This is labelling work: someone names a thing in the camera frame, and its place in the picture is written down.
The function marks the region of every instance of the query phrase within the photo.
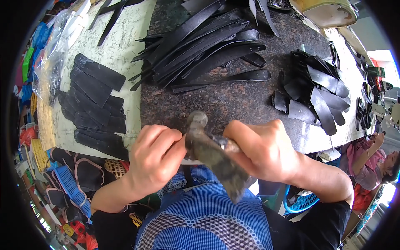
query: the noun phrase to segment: granite work surface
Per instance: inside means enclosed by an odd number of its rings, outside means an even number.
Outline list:
[[[260,124],[280,119],[292,140],[296,150],[311,152],[304,145],[312,134],[304,123],[289,119],[288,115],[270,105],[270,96],[280,87],[281,71],[289,72],[290,52],[302,49],[321,58],[330,56],[328,41],[321,34],[306,26],[301,20],[291,15],[270,11],[272,21],[280,37],[274,36],[264,14],[257,10],[258,27],[251,22],[249,28],[257,28],[260,39],[255,42],[265,44],[267,49],[258,52],[267,61],[267,68],[272,77],[267,82],[223,83],[201,90],[174,95],[170,89],[159,90],[150,84],[141,86],[141,123],[162,124],[185,132],[188,115],[193,110],[203,110],[208,115],[206,130],[213,134],[222,134],[231,120],[247,124]],[[172,30],[184,22],[189,15],[182,8],[181,1],[158,0],[150,22],[148,34]],[[218,80],[241,72],[259,69],[241,59],[232,61],[228,68],[218,67],[201,80]]]

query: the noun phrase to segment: blue checkered apron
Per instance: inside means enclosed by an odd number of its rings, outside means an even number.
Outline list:
[[[196,186],[183,188],[187,181],[178,172],[158,192],[161,207],[144,220],[134,249],[273,249],[260,199],[246,189],[233,204],[206,166],[190,171]]]

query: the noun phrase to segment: red plastic stool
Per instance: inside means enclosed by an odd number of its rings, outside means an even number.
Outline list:
[[[85,226],[79,221],[71,221],[71,228],[77,234],[83,234],[85,232]]]
[[[74,243],[74,246],[76,246],[78,243],[85,244],[86,243],[86,236],[84,234],[78,235],[76,238],[76,242]]]

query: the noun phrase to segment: black shirt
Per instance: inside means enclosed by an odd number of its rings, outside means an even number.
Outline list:
[[[291,222],[273,210],[263,208],[275,250],[336,249],[351,212],[345,201],[317,202],[299,222]],[[134,247],[139,229],[129,212],[110,214],[96,211],[91,219],[99,250]]]

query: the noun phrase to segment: clear plastic bag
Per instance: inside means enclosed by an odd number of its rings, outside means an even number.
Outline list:
[[[56,90],[60,89],[61,72],[67,55],[69,39],[69,34],[63,31],[72,15],[72,11],[68,9],[57,14],[53,19],[54,26],[47,45],[40,51],[34,62],[32,90],[48,105],[54,104]]]

